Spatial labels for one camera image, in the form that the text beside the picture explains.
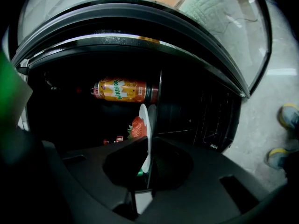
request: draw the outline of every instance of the tiled floor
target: tiled floor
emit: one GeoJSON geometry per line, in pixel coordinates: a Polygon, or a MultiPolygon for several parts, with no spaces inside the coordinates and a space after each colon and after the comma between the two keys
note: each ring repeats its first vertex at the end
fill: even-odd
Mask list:
{"type": "Polygon", "coordinates": [[[273,32],[272,55],[258,88],[241,109],[235,140],[225,155],[252,173],[266,189],[286,182],[283,170],[264,163],[268,151],[276,147],[294,148],[298,141],[277,121],[284,103],[299,105],[299,46],[283,13],[267,0],[273,32]]]}

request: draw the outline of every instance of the refrigerator door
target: refrigerator door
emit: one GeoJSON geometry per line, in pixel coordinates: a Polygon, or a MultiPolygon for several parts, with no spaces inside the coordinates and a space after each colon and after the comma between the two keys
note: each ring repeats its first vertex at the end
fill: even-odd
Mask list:
{"type": "Polygon", "coordinates": [[[264,0],[28,0],[17,31],[9,31],[17,34],[9,41],[10,55],[18,66],[59,42],[111,31],[191,52],[220,69],[248,98],[271,54],[264,0]]]}

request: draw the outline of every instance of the sneaker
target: sneaker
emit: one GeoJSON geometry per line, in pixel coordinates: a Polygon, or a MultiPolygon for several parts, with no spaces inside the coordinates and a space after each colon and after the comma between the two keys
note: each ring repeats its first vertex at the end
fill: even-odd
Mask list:
{"type": "Polygon", "coordinates": [[[271,150],[266,159],[266,164],[271,168],[281,169],[284,168],[285,159],[293,152],[287,151],[284,148],[275,148],[271,150]]]}
{"type": "Polygon", "coordinates": [[[278,114],[279,122],[286,128],[295,129],[299,123],[299,109],[296,105],[287,103],[282,106],[278,114]]]}

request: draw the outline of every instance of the red strawberry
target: red strawberry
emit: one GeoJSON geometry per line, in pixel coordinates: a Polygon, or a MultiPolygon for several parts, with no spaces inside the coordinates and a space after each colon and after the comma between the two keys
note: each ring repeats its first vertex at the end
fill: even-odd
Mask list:
{"type": "Polygon", "coordinates": [[[146,136],[146,134],[147,132],[144,121],[139,116],[137,116],[132,122],[131,135],[133,138],[135,138],[146,136]]]}
{"type": "Polygon", "coordinates": [[[140,118],[139,116],[136,116],[136,118],[132,122],[132,126],[134,127],[141,122],[143,122],[142,118],[140,118]]]}

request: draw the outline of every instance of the orange can label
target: orange can label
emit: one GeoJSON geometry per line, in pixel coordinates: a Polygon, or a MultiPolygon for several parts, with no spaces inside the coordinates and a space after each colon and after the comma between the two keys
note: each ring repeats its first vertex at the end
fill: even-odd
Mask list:
{"type": "Polygon", "coordinates": [[[146,83],[144,81],[106,77],[94,89],[96,98],[108,101],[144,102],[146,83]]]}

